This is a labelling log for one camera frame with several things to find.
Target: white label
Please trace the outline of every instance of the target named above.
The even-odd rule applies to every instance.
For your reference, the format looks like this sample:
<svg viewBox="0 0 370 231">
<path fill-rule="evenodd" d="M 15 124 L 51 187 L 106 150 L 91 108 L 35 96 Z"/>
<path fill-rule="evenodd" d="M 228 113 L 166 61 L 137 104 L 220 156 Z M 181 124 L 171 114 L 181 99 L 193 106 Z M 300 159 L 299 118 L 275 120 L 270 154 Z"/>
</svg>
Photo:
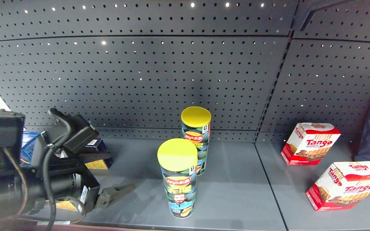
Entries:
<svg viewBox="0 0 370 231">
<path fill-rule="evenodd" d="M 84 188 L 82 189 L 81 198 L 79 199 L 83 204 L 85 203 L 87 194 L 88 194 L 88 188 L 84 186 Z M 82 212 L 82 207 L 80 205 L 78 205 L 78 210 L 79 212 Z"/>
<path fill-rule="evenodd" d="M 194 172 L 195 172 L 195 166 L 190 167 L 189 168 L 189 175 L 194 174 Z"/>
<path fill-rule="evenodd" d="M 94 145 L 95 143 L 97 143 L 97 140 L 92 140 L 91 142 L 89 142 L 87 145 Z"/>
<path fill-rule="evenodd" d="M 208 127 L 209 127 L 209 125 L 207 124 L 207 125 L 205 125 L 205 126 L 202 128 L 202 134 L 205 134 L 205 133 L 207 133 L 207 132 L 208 132 Z"/>
<path fill-rule="evenodd" d="M 54 225 L 69 225 L 71 221 L 56 221 L 54 222 Z M 38 222 L 37 225 L 48 225 L 48 222 Z"/>
</svg>

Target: portrait printed on can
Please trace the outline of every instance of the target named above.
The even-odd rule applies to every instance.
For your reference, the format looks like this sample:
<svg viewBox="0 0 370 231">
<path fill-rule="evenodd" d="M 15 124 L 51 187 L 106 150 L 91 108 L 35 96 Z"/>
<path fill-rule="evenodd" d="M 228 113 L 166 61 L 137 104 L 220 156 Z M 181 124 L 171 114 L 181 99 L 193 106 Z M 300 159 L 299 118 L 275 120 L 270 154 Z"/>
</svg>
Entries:
<svg viewBox="0 0 370 231">
<path fill-rule="evenodd" d="M 197 194 L 196 167 L 192 166 L 181 172 L 168 171 L 163 167 L 161 170 L 172 215 L 180 219 L 191 216 Z"/>
</svg>

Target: pegboard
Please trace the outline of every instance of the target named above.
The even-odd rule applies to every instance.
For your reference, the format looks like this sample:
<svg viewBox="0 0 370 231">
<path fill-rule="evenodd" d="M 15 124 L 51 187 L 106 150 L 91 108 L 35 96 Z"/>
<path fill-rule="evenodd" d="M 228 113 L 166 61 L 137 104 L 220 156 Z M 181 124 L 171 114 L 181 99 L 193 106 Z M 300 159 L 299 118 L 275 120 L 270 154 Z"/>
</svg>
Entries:
<svg viewBox="0 0 370 231">
<path fill-rule="evenodd" d="M 369 106 L 370 43 L 294 39 L 261 132 L 291 133 L 299 122 L 319 122 L 361 133 Z"/>
<path fill-rule="evenodd" d="M 50 126 L 27 126 L 28 131 L 42 133 Z M 166 140 L 181 137 L 178 129 L 150 128 L 95 128 L 102 138 L 119 139 L 159 139 Z M 211 130 L 210 142 L 241 142 L 251 143 L 255 131 Z"/>
<path fill-rule="evenodd" d="M 0 94 L 27 125 L 47 110 L 95 127 L 179 128 L 185 107 L 214 130 L 257 130 L 288 38 L 88 37 L 0 42 Z"/>
<path fill-rule="evenodd" d="M 297 0 L 0 0 L 0 40 L 109 35 L 288 35 Z"/>
<path fill-rule="evenodd" d="M 300 1 L 311 5 L 314 1 Z M 370 41 L 370 1 L 348 1 L 315 12 L 304 31 L 294 38 Z"/>
</svg>

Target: tango wafer box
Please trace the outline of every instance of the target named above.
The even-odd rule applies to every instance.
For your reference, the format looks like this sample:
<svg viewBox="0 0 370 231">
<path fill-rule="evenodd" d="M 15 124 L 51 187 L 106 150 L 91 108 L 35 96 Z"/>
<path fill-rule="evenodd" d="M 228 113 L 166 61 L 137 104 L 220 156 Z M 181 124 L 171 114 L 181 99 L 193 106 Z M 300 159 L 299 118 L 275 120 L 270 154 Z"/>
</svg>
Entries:
<svg viewBox="0 0 370 231">
<path fill-rule="evenodd" d="M 281 155 L 289 165 L 316 165 L 339 136 L 340 131 L 329 123 L 298 123 Z"/>
<path fill-rule="evenodd" d="M 306 192 L 316 211 L 351 209 L 370 194 L 370 161 L 334 162 Z"/>
</svg>

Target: metal shelf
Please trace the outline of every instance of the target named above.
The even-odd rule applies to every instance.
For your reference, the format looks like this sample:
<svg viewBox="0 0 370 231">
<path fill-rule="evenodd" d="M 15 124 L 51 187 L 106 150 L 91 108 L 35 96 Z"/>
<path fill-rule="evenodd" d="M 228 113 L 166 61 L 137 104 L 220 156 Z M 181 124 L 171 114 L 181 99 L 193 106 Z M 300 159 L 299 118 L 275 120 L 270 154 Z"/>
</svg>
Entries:
<svg viewBox="0 0 370 231">
<path fill-rule="evenodd" d="M 94 210 L 85 225 L 147 229 L 286 230 L 265 172 L 250 143 L 214 142 L 209 147 L 207 172 L 198 177 L 198 199 L 187 219 L 174 218 L 168 209 L 157 162 L 163 141 L 104 139 L 116 159 L 101 187 L 137 183 L 138 188 L 104 210 Z M 36 214 L 49 217 L 49 207 Z M 58 210 L 58 219 L 78 213 Z"/>
<path fill-rule="evenodd" d="M 336 144 L 317 166 L 288 166 L 279 152 L 283 143 L 257 143 L 256 148 L 269 177 L 288 230 L 370 230 L 370 196 L 351 210 L 315 212 L 306 190 L 335 161 L 350 161 L 354 153 Z"/>
</svg>

